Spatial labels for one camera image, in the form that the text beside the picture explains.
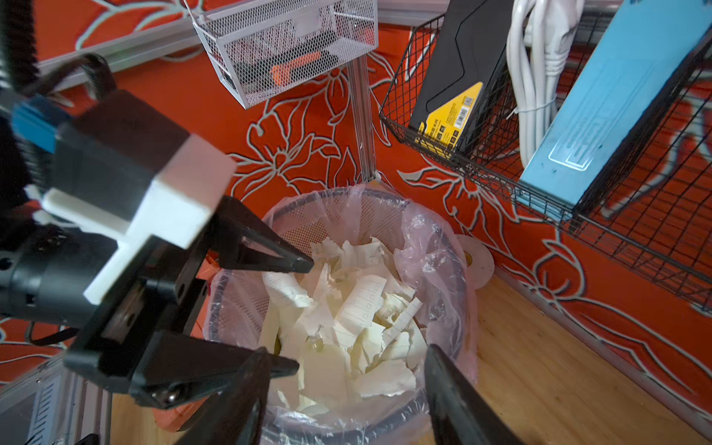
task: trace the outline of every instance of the white mesh basket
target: white mesh basket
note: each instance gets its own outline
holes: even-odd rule
[[[252,0],[192,18],[220,81],[245,108],[378,47],[375,0]]]

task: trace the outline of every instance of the black wire basket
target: black wire basket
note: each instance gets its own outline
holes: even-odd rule
[[[557,88],[560,106],[614,13],[585,11]],[[462,174],[639,275],[712,310],[710,33],[671,76],[574,208],[518,182],[519,121],[506,63],[469,140],[448,147],[409,126],[443,16],[414,29],[381,109],[399,142]]]

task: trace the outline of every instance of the mesh trash can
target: mesh trash can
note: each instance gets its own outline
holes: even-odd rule
[[[464,254],[450,226],[434,212],[394,193],[356,186],[283,200],[265,220],[306,253],[310,243],[327,236],[354,245],[374,236],[391,251],[402,249],[395,255],[396,265],[424,301],[418,322],[426,326],[426,341],[440,345],[453,360],[463,354],[468,296]],[[212,282],[205,338],[256,347],[268,302],[260,273],[220,272]],[[465,352],[474,357],[474,351]],[[269,404],[262,443],[372,444],[383,438],[391,445],[409,443],[429,426],[422,366],[415,375],[414,392],[369,397],[314,417]],[[270,393],[270,398],[276,400],[276,395]]]

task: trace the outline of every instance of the blue box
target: blue box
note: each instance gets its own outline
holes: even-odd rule
[[[624,1],[520,182],[573,209],[711,23],[706,1]],[[517,200],[570,217],[526,192]]]

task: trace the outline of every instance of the black box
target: black box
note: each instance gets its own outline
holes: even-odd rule
[[[410,127],[464,154],[506,63],[513,0],[451,0]]]

